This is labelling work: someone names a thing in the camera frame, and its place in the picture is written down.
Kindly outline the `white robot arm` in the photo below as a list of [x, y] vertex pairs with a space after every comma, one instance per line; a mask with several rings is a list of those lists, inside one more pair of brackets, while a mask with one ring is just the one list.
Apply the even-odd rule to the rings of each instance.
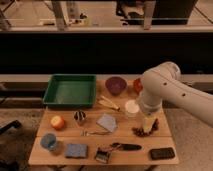
[[143, 89], [138, 104], [141, 111], [152, 115], [166, 100], [213, 127], [213, 95], [183, 84], [180, 76], [180, 68], [173, 62], [146, 70], [140, 78]]

